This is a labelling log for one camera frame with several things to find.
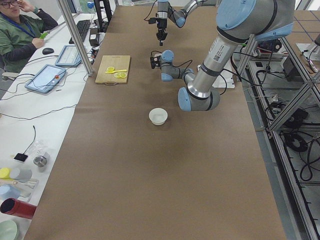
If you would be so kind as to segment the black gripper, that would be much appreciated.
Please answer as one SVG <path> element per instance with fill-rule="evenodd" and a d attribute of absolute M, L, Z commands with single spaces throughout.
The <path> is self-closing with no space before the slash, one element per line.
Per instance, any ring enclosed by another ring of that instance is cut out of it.
<path fill-rule="evenodd" d="M 156 26 L 158 32 L 156 33 L 156 37 L 159 40 L 159 46 L 164 45 L 164 40 L 166 39 L 167 33 L 167 19 L 166 18 L 156 18 Z"/>

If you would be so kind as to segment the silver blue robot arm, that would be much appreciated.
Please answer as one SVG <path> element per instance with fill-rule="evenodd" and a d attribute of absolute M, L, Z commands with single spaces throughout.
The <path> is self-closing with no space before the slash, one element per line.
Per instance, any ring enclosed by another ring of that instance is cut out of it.
<path fill-rule="evenodd" d="M 167 38 L 168 19 L 171 20 L 178 28 L 182 28 L 187 20 L 187 17 L 195 9 L 199 7 L 216 6 L 218 0 L 190 0 L 180 10 L 175 10 L 168 0 L 157 1 L 157 12 L 154 18 L 148 20 L 149 24 L 156 24 L 156 37 L 159 45 L 163 46 L 164 40 Z"/>
<path fill-rule="evenodd" d="M 217 37 L 197 73 L 190 68 L 175 67 L 174 53 L 165 50 L 157 57 L 162 81 L 182 79 L 178 105 L 185 112 L 209 111 L 220 102 L 213 88 L 217 77 L 238 45 L 250 35 L 256 41 L 270 41 L 289 35 L 293 30 L 293 0 L 223 0 L 217 9 Z"/>

